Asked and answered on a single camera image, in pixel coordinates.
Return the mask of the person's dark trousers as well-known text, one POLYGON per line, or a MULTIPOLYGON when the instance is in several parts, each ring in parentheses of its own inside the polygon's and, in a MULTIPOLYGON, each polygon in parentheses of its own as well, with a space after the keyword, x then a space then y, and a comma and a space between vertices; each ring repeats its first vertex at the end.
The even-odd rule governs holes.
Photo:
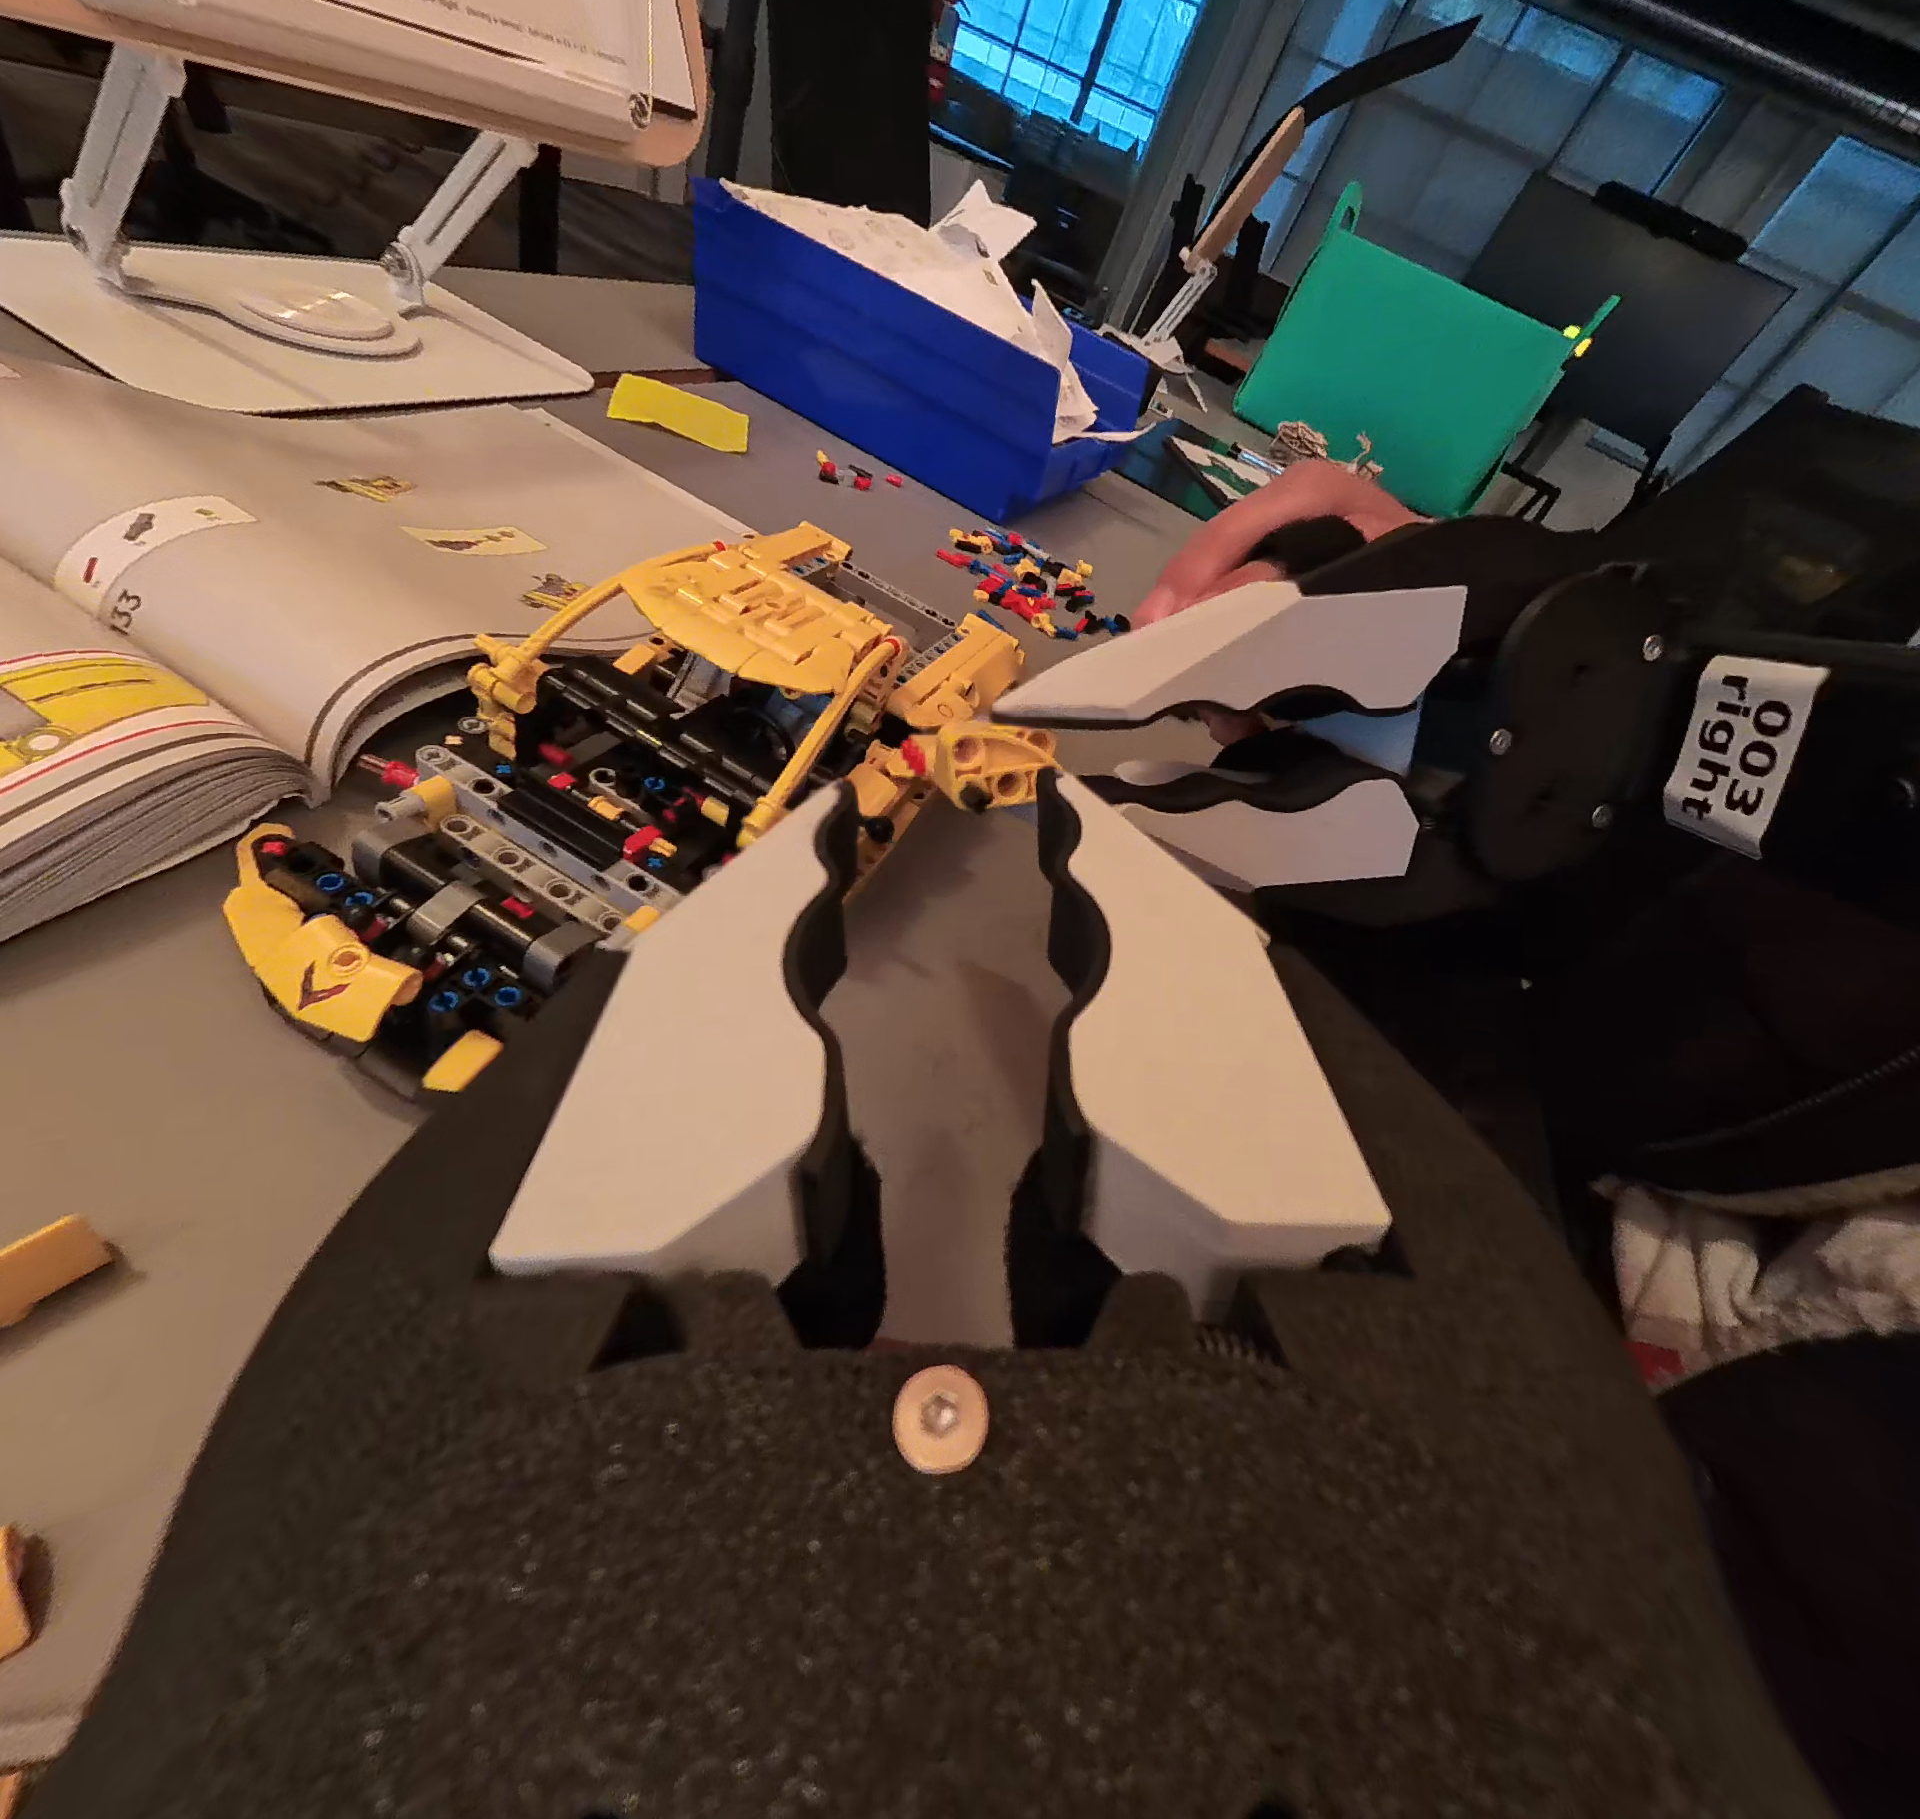
POLYGON ((1845 1815, 1916 1813, 1916 1335, 1858 1333, 1656 1396, 1789 1737, 1845 1815))

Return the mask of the person's right hand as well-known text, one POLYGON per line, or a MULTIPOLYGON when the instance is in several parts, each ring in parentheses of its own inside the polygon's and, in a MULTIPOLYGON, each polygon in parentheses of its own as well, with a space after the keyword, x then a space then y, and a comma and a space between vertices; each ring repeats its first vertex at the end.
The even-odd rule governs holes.
POLYGON ((1411 511, 1376 480, 1332 460, 1295 460, 1186 536, 1133 608, 1133 628, 1152 625, 1237 585, 1284 573, 1276 560, 1255 558, 1256 545, 1311 519, 1338 519, 1367 542, 1426 524, 1422 513, 1411 511))

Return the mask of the brown brick model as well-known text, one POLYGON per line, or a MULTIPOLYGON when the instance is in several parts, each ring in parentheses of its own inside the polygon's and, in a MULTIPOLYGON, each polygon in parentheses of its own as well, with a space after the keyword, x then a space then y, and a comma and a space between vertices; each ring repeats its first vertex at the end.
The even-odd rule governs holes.
POLYGON ((1332 450, 1329 439, 1316 425, 1299 419, 1284 420, 1268 439, 1268 456, 1277 468, 1291 468, 1295 463, 1332 463, 1355 478, 1382 478, 1384 468, 1372 455, 1369 433, 1355 433, 1345 456, 1339 456, 1339 452, 1332 450))

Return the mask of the dark monitor screen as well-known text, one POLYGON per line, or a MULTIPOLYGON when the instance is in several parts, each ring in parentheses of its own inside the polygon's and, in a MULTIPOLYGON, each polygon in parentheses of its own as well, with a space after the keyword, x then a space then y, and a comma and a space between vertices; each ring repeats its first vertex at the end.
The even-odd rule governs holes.
POLYGON ((1632 186, 1578 191, 1532 174, 1465 283, 1547 328, 1594 322, 1545 419, 1578 419, 1662 463, 1673 433, 1791 287, 1743 264, 1734 234, 1632 186))

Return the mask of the person's white shirt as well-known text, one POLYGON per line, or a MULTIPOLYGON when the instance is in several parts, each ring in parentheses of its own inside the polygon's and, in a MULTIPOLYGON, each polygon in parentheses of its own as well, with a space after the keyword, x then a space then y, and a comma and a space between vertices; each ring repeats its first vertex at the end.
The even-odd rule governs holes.
POLYGON ((1649 1390, 1763 1351, 1916 1327, 1914 1164, 1738 1197, 1603 1179, 1629 1355, 1649 1390))

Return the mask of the person's fleece-lined dark jacket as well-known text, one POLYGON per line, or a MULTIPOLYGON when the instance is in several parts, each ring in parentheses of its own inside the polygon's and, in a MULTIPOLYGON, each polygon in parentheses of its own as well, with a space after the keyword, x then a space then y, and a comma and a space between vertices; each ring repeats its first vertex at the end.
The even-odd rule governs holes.
POLYGON ((1812 1216, 1911 1205, 1914 927, 1751 860, 1593 916, 1530 993, 1547 1168, 1812 1216))

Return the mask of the instruction booklet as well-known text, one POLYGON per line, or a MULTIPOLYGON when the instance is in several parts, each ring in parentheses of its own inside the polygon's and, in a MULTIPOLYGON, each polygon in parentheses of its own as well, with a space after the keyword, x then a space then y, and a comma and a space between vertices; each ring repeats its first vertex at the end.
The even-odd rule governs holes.
POLYGON ((3 378, 3 937, 324 801, 577 587, 748 526, 544 411, 3 378))

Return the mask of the yellow brick car model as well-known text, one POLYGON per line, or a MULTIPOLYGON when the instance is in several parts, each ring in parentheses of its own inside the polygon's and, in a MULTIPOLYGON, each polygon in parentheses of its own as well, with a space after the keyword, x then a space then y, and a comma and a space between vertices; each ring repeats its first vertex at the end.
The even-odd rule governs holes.
POLYGON ((1022 667, 813 524, 639 560, 475 652, 451 738, 362 755, 388 797, 349 850, 260 823, 222 907, 277 1016, 405 1096, 465 1089, 587 950, 826 785, 855 791, 861 880, 943 794, 937 730, 989 719, 1022 667))

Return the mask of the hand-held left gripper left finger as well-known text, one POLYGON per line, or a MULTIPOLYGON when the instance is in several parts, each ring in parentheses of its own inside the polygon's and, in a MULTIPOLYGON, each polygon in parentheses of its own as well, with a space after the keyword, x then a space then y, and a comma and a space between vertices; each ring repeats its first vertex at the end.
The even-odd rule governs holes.
POLYGON ((626 947, 492 1241, 500 1275, 751 1274, 804 1346, 870 1346, 877 1177, 822 1003, 860 814, 826 785, 626 947))

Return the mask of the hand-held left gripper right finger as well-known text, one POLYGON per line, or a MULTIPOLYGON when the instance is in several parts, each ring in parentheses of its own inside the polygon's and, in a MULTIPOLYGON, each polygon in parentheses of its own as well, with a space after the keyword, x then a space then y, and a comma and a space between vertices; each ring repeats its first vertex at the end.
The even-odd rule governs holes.
POLYGON ((1015 1346, 1081 1346, 1124 1275, 1221 1322, 1268 1270, 1372 1270, 1391 1216, 1268 934, 1087 785, 1043 771, 1042 1141, 1008 1218, 1015 1346))

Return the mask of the green box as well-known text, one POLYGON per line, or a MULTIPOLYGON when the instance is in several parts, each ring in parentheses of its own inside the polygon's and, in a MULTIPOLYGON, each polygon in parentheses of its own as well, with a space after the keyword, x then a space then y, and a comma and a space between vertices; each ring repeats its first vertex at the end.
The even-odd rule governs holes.
POLYGON ((1347 182, 1307 269, 1234 394, 1237 419, 1316 425, 1334 452, 1369 433, 1384 490, 1438 519, 1469 513, 1594 322, 1547 328, 1359 230, 1347 182))

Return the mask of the yellow paper strip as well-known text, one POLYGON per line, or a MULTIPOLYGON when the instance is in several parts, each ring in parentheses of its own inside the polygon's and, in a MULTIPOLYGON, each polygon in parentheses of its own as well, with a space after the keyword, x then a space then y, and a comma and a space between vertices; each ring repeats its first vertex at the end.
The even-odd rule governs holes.
POLYGON ((716 455, 748 455, 751 450, 751 420, 742 411, 657 373, 620 373, 607 396, 607 419, 653 425, 716 455))

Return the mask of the green baseplate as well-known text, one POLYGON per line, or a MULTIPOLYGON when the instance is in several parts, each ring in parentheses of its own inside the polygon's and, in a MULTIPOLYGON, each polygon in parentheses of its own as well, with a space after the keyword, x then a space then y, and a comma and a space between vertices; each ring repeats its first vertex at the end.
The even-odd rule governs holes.
POLYGON ((1212 433, 1200 433, 1185 424, 1169 425, 1161 441, 1163 455, 1204 493, 1212 508, 1226 508, 1256 493, 1261 485, 1281 480, 1284 463, 1250 452, 1212 433))

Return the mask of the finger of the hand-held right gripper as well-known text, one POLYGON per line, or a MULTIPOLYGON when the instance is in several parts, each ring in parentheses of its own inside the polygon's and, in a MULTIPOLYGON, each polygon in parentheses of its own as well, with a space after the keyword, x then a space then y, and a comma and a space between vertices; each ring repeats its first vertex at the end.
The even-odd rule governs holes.
POLYGON ((1299 727, 1234 741, 1208 764, 1129 758, 1081 785, 1238 893, 1400 879, 1420 828, 1403 773, 1299 727))
POLYGON ((998 723, 1141 727, 1172 711, 1255 711, 1293 691, 1342 710, 1403 711, 1459 647, 1465 587, 1307 595, 1246 581, 1111 637, 1008 688, 998 723))

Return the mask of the blue plastic bin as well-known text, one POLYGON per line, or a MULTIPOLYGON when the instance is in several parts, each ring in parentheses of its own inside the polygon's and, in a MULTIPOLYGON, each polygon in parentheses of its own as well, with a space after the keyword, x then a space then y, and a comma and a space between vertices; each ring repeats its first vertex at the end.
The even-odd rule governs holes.
POLYGON ((707 367, 993 523, 1020 519, 1119 460, 1151 363, 1076 322, 1094 428, 1051 439, 1057 369, 864 269, 716 176, 691 182, 692 342, 707 367))

